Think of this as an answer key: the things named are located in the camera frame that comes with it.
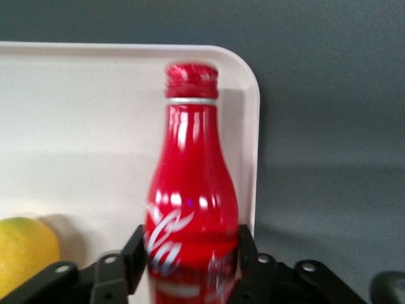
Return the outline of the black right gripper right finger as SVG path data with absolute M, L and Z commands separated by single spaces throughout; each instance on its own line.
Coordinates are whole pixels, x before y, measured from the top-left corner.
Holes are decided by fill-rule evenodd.
M 258 252 L 247 225 L 239 226 L 241 277 L 234 303 L 364 303 L 325 264 L 301 260 L 290 268 Z

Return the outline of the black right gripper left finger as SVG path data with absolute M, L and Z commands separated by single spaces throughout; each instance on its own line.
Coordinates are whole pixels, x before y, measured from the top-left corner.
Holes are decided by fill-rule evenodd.
M 82 270 L 69 261 L 51 264 L 1 303 L 128 303 L 146 264 L 143 226 L 139 225 L 122 250 L 105 253 Z

